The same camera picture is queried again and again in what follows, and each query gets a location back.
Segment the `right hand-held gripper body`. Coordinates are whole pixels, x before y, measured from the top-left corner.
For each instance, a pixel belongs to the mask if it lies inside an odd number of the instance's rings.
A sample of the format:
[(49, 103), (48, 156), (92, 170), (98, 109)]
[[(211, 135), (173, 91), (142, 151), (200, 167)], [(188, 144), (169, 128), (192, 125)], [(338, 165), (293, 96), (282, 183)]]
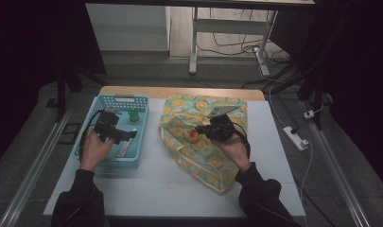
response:
[(205, 135), (209, 139), (225, 141), (230, 138), (235, 130), (234, 123), (228, 113), (238, 109), (238, 106), (218, 106), (209, 114), (210, 124), (206, 126)]

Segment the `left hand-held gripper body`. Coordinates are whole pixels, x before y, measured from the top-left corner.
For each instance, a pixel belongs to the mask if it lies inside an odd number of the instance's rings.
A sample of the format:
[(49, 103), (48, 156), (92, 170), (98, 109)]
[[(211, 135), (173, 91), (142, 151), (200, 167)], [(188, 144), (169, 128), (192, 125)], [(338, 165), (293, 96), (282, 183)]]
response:
[(95, 122), (94, 131), (99, 139), (105, 142), (107, 139), (113, 139), (116, 144), (124, 140), (124, 132), (118, 130), (115, 126), (119, 121), (120, 112), (114, 108), (98, 110), (98, 118)]

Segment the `blue plastic basket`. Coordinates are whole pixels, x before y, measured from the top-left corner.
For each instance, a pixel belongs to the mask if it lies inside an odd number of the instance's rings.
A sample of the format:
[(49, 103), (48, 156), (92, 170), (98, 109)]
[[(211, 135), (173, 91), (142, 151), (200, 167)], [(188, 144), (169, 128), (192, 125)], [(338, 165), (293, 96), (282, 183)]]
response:
[[(105, 167), (126, 168), (133, 169), (139, 167), (140, 157), (142, 153), (142, 145), (144, 139), (144, 133), (146, 131), (146, 124), (148, 121), (148, 104), (149, 99), (147, 96), (119, 96), (119, 95), (99, 95), (97, 96), (87, 116), (84, 120), (84, 124), (81, 128), (81, 136), (77, 139), (74, 145), (72, 154), (76, 160), (80, 160), (80, 154), (82, 153), (82, 146), (85, 140), (85, 136), (89, 129), (94, 129), (95, 122), (98, 118), (98, 110), (106, 108), (114, 108), (120, 112), (119, 121), (115, 126), (121, 131), (131, 131), (133, 128), (137, 129), (136, 136), (131, 140), (128, 147), (126, 156), (124, 158), (117, 158), (116, 154), (121, 148), (122, 142), (117, 145), (114, 144), (108, 155), (106, 161), (100, 165)], [(128, 111), (130, 109), (136, 109), (139, 114), (139, 121), (131, 123)]]

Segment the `orange floral cloth bag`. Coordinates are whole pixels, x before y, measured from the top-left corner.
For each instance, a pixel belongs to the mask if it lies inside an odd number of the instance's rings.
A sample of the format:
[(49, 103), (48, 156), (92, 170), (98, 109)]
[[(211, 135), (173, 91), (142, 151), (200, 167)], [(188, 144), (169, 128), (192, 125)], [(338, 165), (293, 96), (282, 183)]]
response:
[(204, 134), (200, 134), (200, 141), (196, 143), (185, 140), (187, 131), (209, 124), (208, 114), (218, 106), (238, 106), (229, 117), (239, 131), (248, 128), (245, 99), (174, 94), (165, 100), (159, 129), (172, 158), (197, 179), (222, 193), (234, 185), (236, 165)]

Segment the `person's right hand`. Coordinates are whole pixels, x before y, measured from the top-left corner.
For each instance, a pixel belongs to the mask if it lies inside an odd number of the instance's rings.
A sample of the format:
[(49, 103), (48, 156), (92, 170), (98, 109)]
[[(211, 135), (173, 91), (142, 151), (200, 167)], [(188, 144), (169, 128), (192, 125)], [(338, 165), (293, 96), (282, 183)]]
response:
[(234, 134), (226, 141), (212, 140), (212, 143), (235, 163), (241, 173), (246, 172), (252, 166), (247, 149), (238, 135)]

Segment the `person's left hand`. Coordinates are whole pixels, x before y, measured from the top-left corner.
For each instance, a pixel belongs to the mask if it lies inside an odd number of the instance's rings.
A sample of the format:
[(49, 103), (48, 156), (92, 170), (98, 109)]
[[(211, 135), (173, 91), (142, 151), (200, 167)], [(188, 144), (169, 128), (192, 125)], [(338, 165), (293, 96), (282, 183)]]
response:
[(96, 166), (104, 161), (115, 141), (109, 139), (102, 142), (93, 130), (88, 130), (83, 146), (82, 159), (79, 168), (87, 171), (94, 171)]

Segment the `black floor plate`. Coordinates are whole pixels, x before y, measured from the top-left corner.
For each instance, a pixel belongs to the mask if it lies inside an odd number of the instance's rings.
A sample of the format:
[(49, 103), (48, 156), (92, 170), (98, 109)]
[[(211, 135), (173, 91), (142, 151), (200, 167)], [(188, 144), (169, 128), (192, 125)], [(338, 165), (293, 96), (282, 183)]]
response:
[(58, 143), (60, 145), (74, 145), (78, 138), (80, 128), (80, 123), (67, 123), (61, 132)]

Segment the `black metal stand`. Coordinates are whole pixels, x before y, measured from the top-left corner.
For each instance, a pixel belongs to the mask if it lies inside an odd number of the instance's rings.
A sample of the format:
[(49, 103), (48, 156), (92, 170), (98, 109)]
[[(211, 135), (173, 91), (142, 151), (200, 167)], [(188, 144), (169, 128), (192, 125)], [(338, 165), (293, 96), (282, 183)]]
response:
[(82, 83), (79, 76), (83, 75), (100, 86), (107, 86), (108, 82), (99, 77), (97, 74), (80, 67), (77, 64), (66, 64), (60, 66), (57, 70), (57, 90), (58, 90), (58, 116), (56, 121), (60, 122), (66, 112), (66, 91), (69, 87), (72, 92), (79, 93), (82, 90)]
[(297, 97), (300, 100), (308, 100), (313, 96), (314, 116), (312, 120), (319, 130), (322, 129), (323, 76), (318, 73), (316, 66), (299, 71), (294, 63), (289, 62), (272, 75), (267, 65), (263, 64), (258, 66), (258, 76), (259, 79), (245, 82), (241, 85), (241, 88), (245, 89), (248, 85), (264, 83), (262, 91), (265, 94), (279, 94), (286, 88), (301, 83)]

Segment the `white power strip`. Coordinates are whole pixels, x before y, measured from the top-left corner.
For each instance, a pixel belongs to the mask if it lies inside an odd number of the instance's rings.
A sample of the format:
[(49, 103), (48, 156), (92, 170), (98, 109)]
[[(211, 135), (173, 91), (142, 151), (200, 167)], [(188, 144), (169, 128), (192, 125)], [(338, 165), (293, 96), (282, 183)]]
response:
[(299, 151), (303, 151), (308, 149), (309, 142), (306, 139), (302, 139), (297, 132), (295, 134), (291, 134), (291, 127), (284, 127), (283, 132), (287, 136), (287, 138), (293, 143), (295, 148)]

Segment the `aluminium rail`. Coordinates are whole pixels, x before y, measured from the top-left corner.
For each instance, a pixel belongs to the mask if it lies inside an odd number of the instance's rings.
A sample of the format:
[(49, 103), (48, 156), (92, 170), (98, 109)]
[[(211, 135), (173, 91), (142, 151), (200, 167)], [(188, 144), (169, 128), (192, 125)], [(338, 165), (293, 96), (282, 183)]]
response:
[(29, 171), (26, 173), (7, 209), (1, 217), (0, 227), (15, 226), (15, 223), (20, 217), (26, 202), (28, 201), (28, 198), (36, 185), (36, 182), (39, 180), (54, 147), (58, 143), (58, 139), (72, 111), (73, 108), (68, 107), (66, 109), (66, 113), (62, 115), (61, 120), (54, 125), (52, 131), (48, 134), (48, 137), (38, 152), (35, 161), (30, 166)]
[(360, 204), (355, 191), (349, 184), (339, 162), (333, 153), (324, 133), (318, 128), (312, 118), (308, 118), (309, 127), (318, 143), (322, 156), (327, 163), (329, 170), (334, 178), (339, 192), (345, 199), (346, 206), (351, 214), (351, 217), (356, 227), (371, 227), (370, 221)]

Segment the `white desk frame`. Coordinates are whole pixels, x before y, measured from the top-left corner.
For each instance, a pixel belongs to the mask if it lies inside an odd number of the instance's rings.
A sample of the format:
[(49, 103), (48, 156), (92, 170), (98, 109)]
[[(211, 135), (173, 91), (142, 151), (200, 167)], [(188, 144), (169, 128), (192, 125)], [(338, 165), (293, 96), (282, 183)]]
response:
[[(192, 44), (189, 62), (189, 74), (197, 73), (197, 38), (199, 33), (227, 33), (262, 35), (259, 47), (254, 49), (260, 73), (268, 76), (270, 71), (265, 63), (263, 53), (267, 44), (274, 19), (279, 10), (313, 9), (315, 0), (85, 0), (92, 4), (191, 7), (194, 10), (192, 19)], [(266, 22), (236, 21), (226, 19), (201, 19), (199, 9), (262, 9), (269, 12)]]

